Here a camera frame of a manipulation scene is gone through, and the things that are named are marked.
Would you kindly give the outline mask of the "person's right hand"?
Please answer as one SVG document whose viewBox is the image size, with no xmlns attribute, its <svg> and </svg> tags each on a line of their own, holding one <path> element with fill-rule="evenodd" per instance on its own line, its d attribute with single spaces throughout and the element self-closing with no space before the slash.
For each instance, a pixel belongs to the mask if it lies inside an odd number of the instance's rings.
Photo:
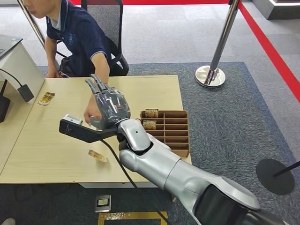
<svg viewBox="0 0 300 225">
<path fill-rule="evenodd" d="M 47 78 L 60 78 L 60 75 L 56 67 L 48 67 Z"/>
</svg>

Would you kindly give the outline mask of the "person's left hand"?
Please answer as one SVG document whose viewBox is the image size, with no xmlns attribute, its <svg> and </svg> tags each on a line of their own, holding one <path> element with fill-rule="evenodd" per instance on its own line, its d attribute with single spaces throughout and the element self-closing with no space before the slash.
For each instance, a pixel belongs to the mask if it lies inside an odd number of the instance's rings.
<svg viewBox="0 0 300 225">
<path fill-rule="evenodd" d="M 98 120 L 102 119 L 102 114 L 97 106 L 97 103 L 93 95 L 91 95 L 87 108 L 84 113 L 84 117 L 86 123 L 91 124 L 91 118 L 96 118 Z"/>
</svg>

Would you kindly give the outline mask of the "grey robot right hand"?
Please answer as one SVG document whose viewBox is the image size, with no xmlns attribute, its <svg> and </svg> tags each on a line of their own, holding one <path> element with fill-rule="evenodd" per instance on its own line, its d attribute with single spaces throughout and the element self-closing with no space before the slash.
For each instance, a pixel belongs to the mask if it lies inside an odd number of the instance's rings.
<svg viewBox="0 0 300 225">
<path fill-rule="evenodd" d="M 130 118 L 130 110 L 124 95 L 115 88 L 109 87 L 102 82 L 95 74 L 91 79 L 85 79 L 85 82 L 91 89 L 102 114 L 102 119 L 91 118 L 90 126 L 96 129 L 107 129 L 113 127 L 122 120 Z"/>
</svg>

